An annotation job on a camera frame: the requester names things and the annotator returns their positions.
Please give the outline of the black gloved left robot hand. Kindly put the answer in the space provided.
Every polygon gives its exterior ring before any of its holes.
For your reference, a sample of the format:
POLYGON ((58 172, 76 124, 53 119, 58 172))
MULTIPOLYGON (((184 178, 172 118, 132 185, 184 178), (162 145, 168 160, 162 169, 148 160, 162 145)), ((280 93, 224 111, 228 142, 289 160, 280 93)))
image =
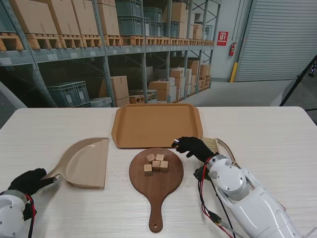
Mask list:
POLYGON ((47 172, 43 168, 27 171, 15 178, 8 190, 17 190, 27 195, 33 195, 38 190, 51 185, 57 181, 57 178, 45 178, 47 172))

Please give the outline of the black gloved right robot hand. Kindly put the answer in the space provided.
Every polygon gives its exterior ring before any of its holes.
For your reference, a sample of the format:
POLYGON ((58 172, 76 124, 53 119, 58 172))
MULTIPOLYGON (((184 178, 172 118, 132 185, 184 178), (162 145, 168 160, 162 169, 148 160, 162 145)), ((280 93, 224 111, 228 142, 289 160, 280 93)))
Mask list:
POLYGON ((215 153, 202 140, 196 137, 180 137, 174 140, 171 147, 176 148, 176 151, 181 154, 187 152, 187 158, 195 156, 203 163, 215 156, 215 153))

